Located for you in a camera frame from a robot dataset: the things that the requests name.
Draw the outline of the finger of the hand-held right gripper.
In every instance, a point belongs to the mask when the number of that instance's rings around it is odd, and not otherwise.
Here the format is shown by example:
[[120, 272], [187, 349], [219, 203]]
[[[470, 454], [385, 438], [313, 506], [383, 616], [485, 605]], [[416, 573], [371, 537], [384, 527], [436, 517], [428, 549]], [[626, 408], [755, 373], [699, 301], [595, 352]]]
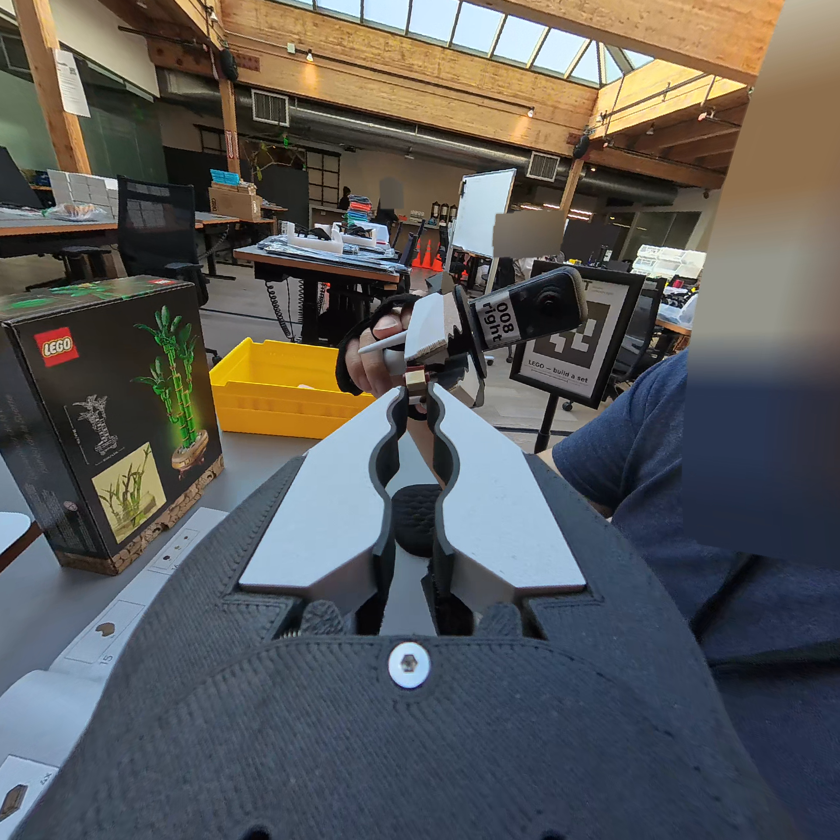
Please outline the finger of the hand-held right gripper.
[[406, 366], [444, 366], [462, 350], [465, 326], [454, 291], [420, 297], [404, 341]]
[[478, 408], [484, 404], [485, 380], [472, 356], [453, 356], [428, 367], [438, 371], [437, 382], [428, 387], [429, 392], [435, 387], [446, 391], [467, 408]]

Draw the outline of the person's right forearm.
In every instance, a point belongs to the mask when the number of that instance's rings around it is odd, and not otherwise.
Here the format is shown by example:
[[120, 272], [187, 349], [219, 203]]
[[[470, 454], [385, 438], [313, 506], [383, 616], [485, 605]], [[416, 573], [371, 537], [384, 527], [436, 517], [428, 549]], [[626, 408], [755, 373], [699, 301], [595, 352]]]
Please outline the person's right forearm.
[[444, 479], [438, 475], [434, 467], [434, 447], [436, 437], [434, 430], [428, 425], [427, 412], [421, 403], [409, 404], [406, 420], [406, 431], [423, 459], [423, 462], [432, 472], [436, 482], [441, 488], [445, 488]]

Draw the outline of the black bamboo lego set box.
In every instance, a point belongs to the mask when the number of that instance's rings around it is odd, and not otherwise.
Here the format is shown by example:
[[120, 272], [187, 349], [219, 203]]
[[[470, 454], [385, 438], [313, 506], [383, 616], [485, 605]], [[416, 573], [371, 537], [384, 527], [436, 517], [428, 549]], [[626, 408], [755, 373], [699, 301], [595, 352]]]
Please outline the black bamboo lego set box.
[[61, 566], [120, 574], [222, 473], [199, 310], [159, 276], [2, 296], [2, 457]]

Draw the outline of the person's right hand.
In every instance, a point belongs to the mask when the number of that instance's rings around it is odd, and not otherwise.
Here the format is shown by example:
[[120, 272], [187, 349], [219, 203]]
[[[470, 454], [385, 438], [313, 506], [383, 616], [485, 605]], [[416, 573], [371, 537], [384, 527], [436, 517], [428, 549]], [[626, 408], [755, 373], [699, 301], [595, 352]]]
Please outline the person's right hand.
[[359, 337], [348, 342], [344, 360], [353, 384], [363, 392], [378, 398], [403, 383], [400, 375], [392, 375], [388, 371], [383, 350], [366, 354], [361, 354], [361, 350], [377, 341], [406, 331], [411, 317], [410, 308], [389, 311], [371, 327], [366, 328]]

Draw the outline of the framed marker sign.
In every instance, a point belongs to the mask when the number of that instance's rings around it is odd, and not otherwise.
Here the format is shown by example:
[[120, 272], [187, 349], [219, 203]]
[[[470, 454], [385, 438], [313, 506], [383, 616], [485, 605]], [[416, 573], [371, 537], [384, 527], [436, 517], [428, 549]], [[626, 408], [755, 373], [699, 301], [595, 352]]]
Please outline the framed marker sign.
[[520, 343], [512, 356], [510, 378], [549, 395], [535, 454], [549, 446], [561, 400], [590, 408], [601, 404], [646, 281], [626, 271], [591, 266], [575, 270], [583, 280], [587, 305], [582, 325]]

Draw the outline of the black textured pad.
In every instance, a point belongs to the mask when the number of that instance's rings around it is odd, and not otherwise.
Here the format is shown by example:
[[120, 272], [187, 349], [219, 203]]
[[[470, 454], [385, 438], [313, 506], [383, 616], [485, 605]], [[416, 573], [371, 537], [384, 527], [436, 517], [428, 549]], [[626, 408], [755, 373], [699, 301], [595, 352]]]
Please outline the black textured pad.
[[438, 484], [399, 489], [392, 497], [394, 535], [405, 552], [430, 559], [434, 551], [435, 512], [441, 494]]

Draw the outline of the rolling whiteboard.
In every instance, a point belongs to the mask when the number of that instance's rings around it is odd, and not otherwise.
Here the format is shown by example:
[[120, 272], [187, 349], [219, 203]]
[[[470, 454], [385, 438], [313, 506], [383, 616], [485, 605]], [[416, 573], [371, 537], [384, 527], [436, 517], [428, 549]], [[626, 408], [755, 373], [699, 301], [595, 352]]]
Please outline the rolling whiteboard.
[[462, 177], [451, 249], [484, 258], [494, 256], [494, 227], [497, 216], [508, 211], [516, 175], [517, 170], [507, 169]]

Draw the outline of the yellow plastic bin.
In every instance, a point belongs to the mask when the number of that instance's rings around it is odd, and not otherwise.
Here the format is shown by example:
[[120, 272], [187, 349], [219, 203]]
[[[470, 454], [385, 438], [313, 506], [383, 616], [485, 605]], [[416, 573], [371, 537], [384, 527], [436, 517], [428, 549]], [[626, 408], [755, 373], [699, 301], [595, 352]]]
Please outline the yellow plastic bin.
[[323, 439], [373, 403], [342, 392], [338, 351], [242, 340], [209, 372], [220, 428], [229, 433]]

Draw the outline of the cluttered background desk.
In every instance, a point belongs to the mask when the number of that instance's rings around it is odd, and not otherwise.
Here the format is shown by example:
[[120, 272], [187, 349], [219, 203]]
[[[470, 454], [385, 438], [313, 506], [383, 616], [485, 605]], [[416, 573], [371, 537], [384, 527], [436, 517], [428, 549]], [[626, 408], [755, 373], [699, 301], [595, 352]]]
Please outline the cluttered background desk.
[[291, 343], [338, 346], [385, 299], [408, 292], [410, 269], [372, 255], [298, 247], [276, 236], [238, 248], [264, 283], [283, 336]]

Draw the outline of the person in blue shirt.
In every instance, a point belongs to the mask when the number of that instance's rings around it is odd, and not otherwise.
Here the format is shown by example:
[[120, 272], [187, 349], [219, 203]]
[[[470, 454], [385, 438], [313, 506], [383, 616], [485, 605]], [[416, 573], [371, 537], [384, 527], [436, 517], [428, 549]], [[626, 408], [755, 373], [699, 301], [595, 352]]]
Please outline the person in blue shirt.
[[703, 546], [684, 526], [687, 351], [542, 458], [644, 558], [738, 737], [804, 838], [839, 834], [838, 570]]

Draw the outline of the cardboard box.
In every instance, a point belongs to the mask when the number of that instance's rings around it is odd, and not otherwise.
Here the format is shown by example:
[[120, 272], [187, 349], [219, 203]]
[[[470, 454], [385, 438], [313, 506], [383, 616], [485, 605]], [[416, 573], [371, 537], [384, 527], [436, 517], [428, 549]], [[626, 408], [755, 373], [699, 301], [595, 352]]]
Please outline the cardboard box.
[[257, 194], [254, 184], [212, 184], [207, 194], [211, 214], [235, 217], [246, 222], [260, 222], [263, 219], [263, 200]]

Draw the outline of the black office chair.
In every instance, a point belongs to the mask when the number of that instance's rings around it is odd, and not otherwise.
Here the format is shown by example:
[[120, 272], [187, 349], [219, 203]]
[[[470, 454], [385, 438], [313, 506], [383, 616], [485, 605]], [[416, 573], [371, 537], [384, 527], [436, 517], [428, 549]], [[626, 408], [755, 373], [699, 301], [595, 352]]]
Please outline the black office chair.
[[155, 276], [193, 284], [199, 307], [207, 279], [198, 256], [194, 189], [118, 176], [118, 249], [130, 277]]

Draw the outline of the white sheet stand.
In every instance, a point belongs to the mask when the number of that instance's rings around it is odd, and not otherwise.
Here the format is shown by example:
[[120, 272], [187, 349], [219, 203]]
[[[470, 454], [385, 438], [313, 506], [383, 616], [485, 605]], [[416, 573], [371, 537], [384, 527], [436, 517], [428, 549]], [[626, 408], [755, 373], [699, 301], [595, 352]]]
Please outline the white sheet stand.
[[29, 515], [16, 511], [1, 511], [1, 555], [2, 557], [22, 544], [34, 522]]

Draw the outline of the stack of grey boxes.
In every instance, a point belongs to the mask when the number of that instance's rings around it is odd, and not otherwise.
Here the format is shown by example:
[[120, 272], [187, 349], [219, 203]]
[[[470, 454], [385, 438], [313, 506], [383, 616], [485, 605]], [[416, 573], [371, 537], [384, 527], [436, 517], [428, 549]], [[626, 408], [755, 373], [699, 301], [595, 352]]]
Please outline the stack of grey boxes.
[[56, 204], [92, 204], [116, 217], [119, 213], [119, 184], [116, 178], [48, 170], [49, 187]]

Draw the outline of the wooden top desk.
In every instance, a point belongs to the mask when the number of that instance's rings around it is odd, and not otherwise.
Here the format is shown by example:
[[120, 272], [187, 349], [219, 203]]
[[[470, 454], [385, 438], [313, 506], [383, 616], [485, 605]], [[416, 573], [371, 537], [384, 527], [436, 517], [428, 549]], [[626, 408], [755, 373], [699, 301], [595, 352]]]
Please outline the wooden top desk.
[[[241, 220], [210, 213], [196, 213], [196, 242], [203, 266], [223, 236], [233, 231]], [[85, 265], [70, 268], [53, 266], [65, 252], [81, 257]], [[10, 295], [28, 287], [49, 287], [65, 280], [81, 282], [115, 277], [129, 277], [118, 249], [118, 221], [79, 222], [20, 215], [2, 210], [1, 291]]]

